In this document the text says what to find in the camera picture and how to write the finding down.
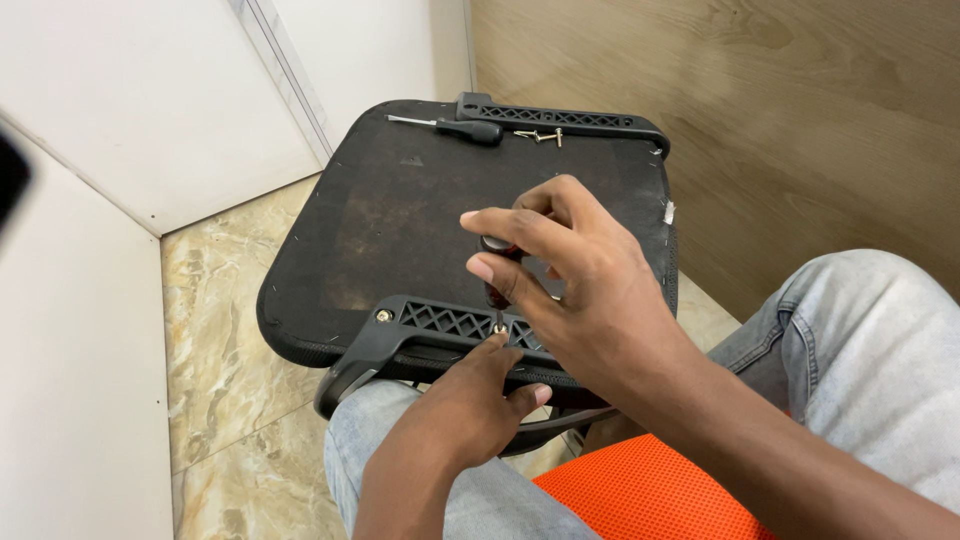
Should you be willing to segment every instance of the jeans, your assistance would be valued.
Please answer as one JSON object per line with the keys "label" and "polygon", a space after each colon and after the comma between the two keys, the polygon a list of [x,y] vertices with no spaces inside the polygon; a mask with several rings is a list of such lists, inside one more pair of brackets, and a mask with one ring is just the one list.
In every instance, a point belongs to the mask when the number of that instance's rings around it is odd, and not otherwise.
{"label": "jeans", "polygon": [[[911,262],[856,250],[804,265],[708,356],[831,445],[960,513],[960,307]],[[348,533],[364,465],[420,395],[375,380],[330,420],[324,465]],[[596,538],[494,458],[461,473],[445,538]]]}

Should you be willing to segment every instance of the fingernail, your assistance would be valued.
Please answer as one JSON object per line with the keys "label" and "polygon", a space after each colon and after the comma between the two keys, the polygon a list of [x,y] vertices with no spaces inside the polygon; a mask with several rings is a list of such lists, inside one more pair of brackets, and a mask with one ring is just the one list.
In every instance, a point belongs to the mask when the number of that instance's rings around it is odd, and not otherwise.
{"label": "fingernail", "polygon": [[534,388],[534,395],[537,396],[537,405],[543,405],[550,399],[550,396],[553,395],[553,389],[546,384],[538,384],[537,387]]}
{"label": "fingernail", "polygon": [[487,283],[493,281],[493,269],[490,268],[486,262],[480,260],[476,255],[467,261],[467,270],[469,270],[470,274],[473,274]]}

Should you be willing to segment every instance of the screwdriver handle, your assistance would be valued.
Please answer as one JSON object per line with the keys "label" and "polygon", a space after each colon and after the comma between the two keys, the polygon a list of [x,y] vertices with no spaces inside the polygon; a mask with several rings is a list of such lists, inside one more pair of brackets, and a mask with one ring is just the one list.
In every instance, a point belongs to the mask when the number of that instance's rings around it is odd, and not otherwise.
{"label": "screwdriver handle", "polygon": [[[486,234],[480,236],[480,241],[477,243],[477,253],[482,251],[494,253],[516,262],[521,262],[523,257],[527,255],[527,253],[521,250],[516,244],[511,244],[506,240],[501,240],[496,236]],[[485,282],[483,290],[484,295],[487,297],[488,306],[494,309],[500,309],[501,311],[510,307],[511,304],[510,301],[507,300],[507,297],[503,296],[493,285]]]}
{"label": "screwdriver handle", "polygon": [[496,146],[503,140],[503,128],[492,122],[482,120],[449,121],[437,118],[437,131],[445,135],[456,135],[470,142]]}

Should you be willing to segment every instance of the orange chair seat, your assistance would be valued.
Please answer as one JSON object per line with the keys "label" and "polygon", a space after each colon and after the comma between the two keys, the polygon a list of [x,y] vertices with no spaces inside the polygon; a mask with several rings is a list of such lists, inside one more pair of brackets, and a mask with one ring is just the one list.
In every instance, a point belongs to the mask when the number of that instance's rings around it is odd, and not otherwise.
{"label": "orange chair seat", "polygon": [[775,540],[714,479],[650,434],[534,479],[601,537]]}

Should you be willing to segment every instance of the wooden wall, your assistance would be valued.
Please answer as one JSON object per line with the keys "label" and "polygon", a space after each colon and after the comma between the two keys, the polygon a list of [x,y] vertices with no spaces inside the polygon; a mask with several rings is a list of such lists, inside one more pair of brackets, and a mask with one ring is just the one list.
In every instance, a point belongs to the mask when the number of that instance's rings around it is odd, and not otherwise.
{"label": "wooden wall", "polygon": [[955,0],[471,10],[495,101],[629,112],[666,132],[680,267],[741,321],[805,261],[851,248],[910,258],[960,293]]}

